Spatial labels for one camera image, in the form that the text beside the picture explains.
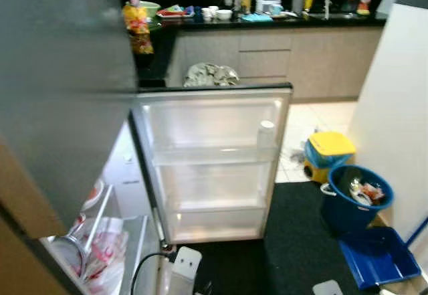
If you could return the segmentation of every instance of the floor mat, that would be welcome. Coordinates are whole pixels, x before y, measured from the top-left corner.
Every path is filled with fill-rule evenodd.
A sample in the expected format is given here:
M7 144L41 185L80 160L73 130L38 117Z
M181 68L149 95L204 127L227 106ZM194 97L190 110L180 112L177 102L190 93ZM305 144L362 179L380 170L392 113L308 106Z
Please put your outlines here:
M310 295L314 285L336 280L343 294L377 294L378 288L356 287L338 242L322 223L318 187L276 184L263 240L187 245L203 256L196 290L211 282L212 295Z

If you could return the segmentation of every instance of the cup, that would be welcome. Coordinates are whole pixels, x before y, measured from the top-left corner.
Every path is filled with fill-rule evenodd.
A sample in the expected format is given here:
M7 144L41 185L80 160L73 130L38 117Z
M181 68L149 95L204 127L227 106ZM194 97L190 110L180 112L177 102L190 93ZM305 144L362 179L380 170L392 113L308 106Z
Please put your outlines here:
M218 6L208 6L208 8L211 11L211 16L215 17L215 14L219 10L219 7Z
M213 17L213 15L211 14L211 10L208 7L203 7L201 11L202 16L205 20L211 19Z
M271 4L269 5L269 12L271 15L279 15L284 8L280 4Z

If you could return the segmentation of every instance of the electrical cable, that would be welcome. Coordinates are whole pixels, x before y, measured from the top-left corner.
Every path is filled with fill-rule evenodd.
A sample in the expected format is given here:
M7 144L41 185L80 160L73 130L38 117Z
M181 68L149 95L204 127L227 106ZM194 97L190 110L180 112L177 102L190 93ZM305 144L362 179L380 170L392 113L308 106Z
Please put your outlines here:
M171 261L171 260L173 260L173 258L174 258L174 256L175 256L175 253L172 253L172 254L167 254L167 253L151 253L151 254L149 254L149 255L145 256L145 257L140 261L140 263L138 264L138 266L137 266L137 268L136 268L136 270L135 270L134 276L132 277L132 282L131 282L131 294L130 294L130 295L134 295L134 287L135 287L136 279L137 279L137 277L138 277L138 273L139 273L139 271L140 271L140 269L141 269L141 266L143 265L143 263L144 263L147 259L149 259L150 257L153 257L153 256L164 256L164 257L168 258L168 259Z

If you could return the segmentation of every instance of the blue dustpan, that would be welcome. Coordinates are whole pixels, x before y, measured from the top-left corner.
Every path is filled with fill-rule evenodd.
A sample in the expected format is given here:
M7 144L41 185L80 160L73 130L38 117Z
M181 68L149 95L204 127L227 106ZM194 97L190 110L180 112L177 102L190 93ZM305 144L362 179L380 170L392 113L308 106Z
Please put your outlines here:
M339 244L360 290L421 275L409 245L428 224L428 217L405 243L390 227L340 236Z

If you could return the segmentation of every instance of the white wall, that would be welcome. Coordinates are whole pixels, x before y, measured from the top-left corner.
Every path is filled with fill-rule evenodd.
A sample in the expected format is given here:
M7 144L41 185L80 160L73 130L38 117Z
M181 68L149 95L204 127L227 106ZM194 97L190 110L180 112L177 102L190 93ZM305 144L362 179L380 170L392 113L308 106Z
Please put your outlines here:
M366 77L349 137L356 162L395 192L382 213L406 240L428 215L428 10L394 4ZM428 272L428 228L411 250Z

